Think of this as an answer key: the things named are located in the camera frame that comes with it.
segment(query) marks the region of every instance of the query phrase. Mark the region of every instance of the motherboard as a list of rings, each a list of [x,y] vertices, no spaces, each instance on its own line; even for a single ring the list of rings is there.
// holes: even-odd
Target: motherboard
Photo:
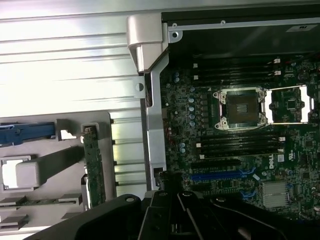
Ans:
[[[318,56],[197,59],[160,76],[167,169],[184,188],[320,217]]]

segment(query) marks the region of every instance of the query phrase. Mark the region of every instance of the heatsink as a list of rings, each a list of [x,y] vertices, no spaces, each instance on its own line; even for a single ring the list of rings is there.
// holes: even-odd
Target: heatsink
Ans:
[[[278,208],[288,205],[287,186],[284,181],[262,183],[262,199],[266,208]]]

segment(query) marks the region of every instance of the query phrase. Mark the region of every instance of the cpu socket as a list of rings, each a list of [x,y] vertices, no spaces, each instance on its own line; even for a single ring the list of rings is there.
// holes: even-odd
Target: cpu socket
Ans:
[[[213,93],[220,102],[220,121],[215,128],[235,131],[266,125],[265,96],[265,90],[259,87],[228,88]]]

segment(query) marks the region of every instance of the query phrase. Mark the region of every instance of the green circuit board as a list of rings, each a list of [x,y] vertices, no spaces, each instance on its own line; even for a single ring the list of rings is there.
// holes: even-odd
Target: green circuit board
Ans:
[[[317,59],[292,55],[195,59],[166,69],[167,169],[204,196],[233,195],[289,219],[317,219],[319,68]]]

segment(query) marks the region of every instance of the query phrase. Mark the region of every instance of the metal bracket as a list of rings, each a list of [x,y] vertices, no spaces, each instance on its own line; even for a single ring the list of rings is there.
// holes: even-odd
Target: metal bracket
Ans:
[[[162,23],[161,13],[129,16],[127,42],[138,72],[150,72],[168,48],[168,26]]]

